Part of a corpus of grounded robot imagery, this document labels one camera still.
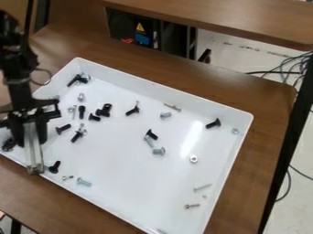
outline wooden table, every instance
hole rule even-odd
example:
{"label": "wooden table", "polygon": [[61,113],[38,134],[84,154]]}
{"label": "wooden table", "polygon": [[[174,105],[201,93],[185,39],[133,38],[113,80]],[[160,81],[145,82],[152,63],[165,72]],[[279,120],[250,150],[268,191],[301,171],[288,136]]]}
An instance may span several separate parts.
{"label": "wooden table", "polygon": [[[295,98],[292,87],[58,24],[40,30],[31,45],[40,67],[53,73],[82,57],[252,113],[205,233],[256,233]],[[3,156],[0,177],[0,209],[40,233],[142,233]]]}

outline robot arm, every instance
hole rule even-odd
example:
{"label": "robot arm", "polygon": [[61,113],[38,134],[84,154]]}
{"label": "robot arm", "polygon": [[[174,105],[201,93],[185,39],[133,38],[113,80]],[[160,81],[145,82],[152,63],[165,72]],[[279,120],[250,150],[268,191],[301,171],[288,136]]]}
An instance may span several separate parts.
{"label": "robot arm", "polygon": [[[30,73],[37,66],[37,56],[27,36],[21,33],[13,17],[0,10],[0,70],[11,98],[11,103],[0,107],[0,113],[8,113],[0,127],[9,128],[16,143],[25,147],[30,174],[43,173],[40,145],[47,141],[48,121],[61,116],[58,100],[36,100],[31,95]],[[49,105],[54,105],[55,110],[44,112],[42,107]]]}

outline warning sticker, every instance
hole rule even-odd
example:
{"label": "warning sticker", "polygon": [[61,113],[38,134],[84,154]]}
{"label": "warning sticker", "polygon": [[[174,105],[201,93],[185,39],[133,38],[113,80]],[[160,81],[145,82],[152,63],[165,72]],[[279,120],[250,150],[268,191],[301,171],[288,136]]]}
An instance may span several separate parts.
{"label": "warning sticker", "polygon": [[145,32],[143,26],[140,23],[138,23],[138,25],[137,25],[137,31]]}

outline wooden desk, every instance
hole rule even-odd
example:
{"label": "wooden desk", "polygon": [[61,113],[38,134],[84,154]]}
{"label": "wooden desk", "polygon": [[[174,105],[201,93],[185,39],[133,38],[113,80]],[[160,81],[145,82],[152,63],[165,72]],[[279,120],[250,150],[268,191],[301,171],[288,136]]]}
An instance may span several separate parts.
{"label": "wooden desk", "polygon": [[[292,87],[57,25],[39,31],[31,44],[40,67],[53,73],[82,57],[252,113],[205,233],[256,233],[295,98]],[[0,209],[40,233],[142,233],[3,156],[0,177]]]}
{"label": "wooden desk", "polygon": [[313,48],[313,5],[278,0],[99,0],[103,6],[287,48]]}

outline white tray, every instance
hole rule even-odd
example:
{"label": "white tray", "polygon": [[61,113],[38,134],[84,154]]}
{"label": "white tray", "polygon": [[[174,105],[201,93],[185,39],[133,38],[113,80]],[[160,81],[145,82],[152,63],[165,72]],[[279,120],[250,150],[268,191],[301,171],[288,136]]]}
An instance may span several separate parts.
{"label": "white tray", "polygon": [[[78,73],[87,73],[92,81],[84,85],[67,83]],[[79,128],[78,115],[73,121],[67,109],[80,105],[79,93],[86,95],[85,123],[88,134],[75,144],[70,139]],[[35,98],[60,95],[62,118],[49,122],[49,140],[42,146],[45,165],[60,160],[56,175],[42,176],[131,223],[147,233],[200,234],[222,191],[232,164],[253,120],[252,114],[208,101],[186,92],[144,80],[82,58],[76,58],[41,87]],[[126,117],[140,101],[140,113]],[[87,120],[90,112],[111,103],[110,118],[101,122]],[[163,103],[182,108],[169,109]],[[161,112],[172,117],[161,120]],[[205,125],[221,120],[221,127]],[[61,136],[55,127],[71,123]],[[232,133],[237,128],[238,134]],[[156,148],[165,147],[166,155],[153,155],[143,141],[148,129],[159,137]],[[0,130],[0,143],[10,132]],[[24,165],[23,149],[16,147],[3,155]],[[189,159],[196,155],[199,161]],[[63,176],[75,176],[62,181]],[[76,178],[92,182],[92,187],[78,186]],[[195,193],[193,187],[212,183]],[[186,204],[200,207],[185,209]]]}

